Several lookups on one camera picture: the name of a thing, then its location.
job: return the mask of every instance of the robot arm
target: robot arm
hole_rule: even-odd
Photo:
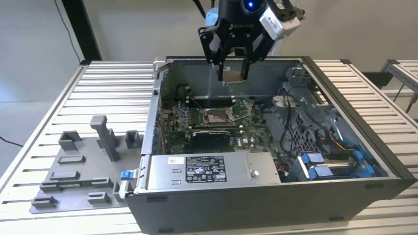
[[[244,51],[240,79],[247,79],[249,65],[264,60],[273,42],[299,27],[303,15],[289,0],[279,5],[273,0],[219,0],[215,26],[197,30],[206,62],[219,66],[219,81],[224,81],[223,64],[235,49]]]

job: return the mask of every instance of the white sticker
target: white sticker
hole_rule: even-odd
[[[166,164],[184,164],[184,158],[168,157]]]

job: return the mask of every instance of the white wall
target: white wall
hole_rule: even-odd
[[[104,60],[202,55],[197,28],[204,21],[190,0],[84,2]],[[201,2],[206,9],[209,1]],[[363,70],[377,70],[388,58],[418,58],[418,0],[296,3],[307,19],[284,42],[284,55],[347,58]],[[53,100],[76,67],[53,1],[1,0],[0,102]]]
[[[379,70],[387,59],[418,59],[418,0],[296,0],[307,19],[283,55],[349,59]]]
[[[209,0],[201,0],[204,9]],[[84,0],[104,60],[202,55],[204,19],[190,0]]]
[[[56,99],[77,64],[53,1],[1,0],[0,102]]]

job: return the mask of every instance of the aluminum table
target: aluminum table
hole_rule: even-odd
[[[351,64],[315,61],[357,113],[418,178],[418,125]],[[106,115],[117,135],[144,131],[153,81],[152,62],[92,62],[80,66],[0,179],[0,234],[141,234],[126,208],[30,214],[60,149],[62,131],[96,136],[93,115]],[[190,235],[373,235],[418,233],[418,183],[392,200],[372,203],[348,222],[192,233]]]

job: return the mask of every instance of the gray floor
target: gray floor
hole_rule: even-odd
[[[25,144],[53,101],[0,102],[0,135],[9,141]],[[13,161],[20,147],[0,141],[0,176]]]

